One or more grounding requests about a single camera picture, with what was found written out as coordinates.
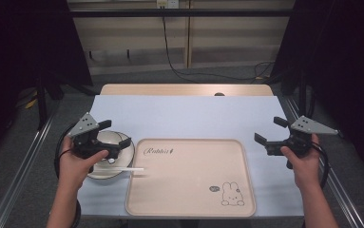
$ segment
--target beige tray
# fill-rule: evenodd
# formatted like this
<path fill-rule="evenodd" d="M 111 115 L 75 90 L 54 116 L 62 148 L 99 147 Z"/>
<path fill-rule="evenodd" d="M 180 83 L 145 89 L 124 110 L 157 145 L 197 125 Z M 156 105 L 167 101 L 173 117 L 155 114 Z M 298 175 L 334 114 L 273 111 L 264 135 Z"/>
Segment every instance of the beige tray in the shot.
<path fill-rule="evenodd" d="M 256 211 L 244 149 L 235 140 L 141 140 L 126 210 L 134 216 L 250 217 Z"/>

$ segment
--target cartoon bunny illustration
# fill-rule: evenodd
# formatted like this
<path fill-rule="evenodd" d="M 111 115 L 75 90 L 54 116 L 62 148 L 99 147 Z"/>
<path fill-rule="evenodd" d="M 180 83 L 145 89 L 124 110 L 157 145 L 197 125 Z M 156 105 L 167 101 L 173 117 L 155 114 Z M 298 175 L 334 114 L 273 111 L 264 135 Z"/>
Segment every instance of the cartoon bunny illustration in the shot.
<path fill-rule="evenodd" d="M 225 182 L 222 186 L 222 205 L 242 206 L 244 205 L 243 195 L 241 194 L 238 184 L 235 182 Z"/>

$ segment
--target forearm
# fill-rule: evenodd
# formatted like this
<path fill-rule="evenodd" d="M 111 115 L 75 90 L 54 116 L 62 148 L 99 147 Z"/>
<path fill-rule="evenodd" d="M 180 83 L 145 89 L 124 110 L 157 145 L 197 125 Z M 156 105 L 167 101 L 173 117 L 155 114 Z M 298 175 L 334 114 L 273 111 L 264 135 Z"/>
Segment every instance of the forearm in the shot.
<path fill-rule="evenodd" d="M 300 189 L 307 228 L 338 227 L 323 191 L 317 185 Z"/>
<path fill-rule="evenodd" d="M 75 218 L 77 189 L 64 185 L 57 188 L 47 228 L 68 228 Z"/>

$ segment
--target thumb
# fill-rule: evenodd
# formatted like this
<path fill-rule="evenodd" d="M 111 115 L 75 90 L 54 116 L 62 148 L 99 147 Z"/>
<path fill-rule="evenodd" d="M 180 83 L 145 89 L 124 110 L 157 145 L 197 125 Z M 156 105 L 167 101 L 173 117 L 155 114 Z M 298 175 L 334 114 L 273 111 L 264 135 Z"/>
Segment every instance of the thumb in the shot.
<path fill-rule="evenodd" d="M 291 164 L 295 164 L 297 162 L 297 155 L 288 146 L 282 146 L 280 150 Z"/>
<path fill-rule="evenodd" d="M 104 159 L 108 155 L 107 150 L 101 150 L 98 153 L 94 154 L 90 158 L 87 159 L 89 166 L 94 165 L 97 162 L 100 162 L 102 159 Z"/>

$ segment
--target electrical outlet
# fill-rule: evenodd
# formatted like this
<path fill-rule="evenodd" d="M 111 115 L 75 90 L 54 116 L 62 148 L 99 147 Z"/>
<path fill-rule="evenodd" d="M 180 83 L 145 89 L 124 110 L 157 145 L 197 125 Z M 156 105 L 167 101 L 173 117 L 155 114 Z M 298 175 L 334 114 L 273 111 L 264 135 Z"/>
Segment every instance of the electrical outlet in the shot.
<path fill-rule="evenodd" d="M 167 9 L 167 0 L 157 0 L 157 9 Z"/>
<path fill-rule="evenodd" d="M 168 9 L 178 9 L 179 8 L 179 0 L 168 0 L 167 1 Z"/>

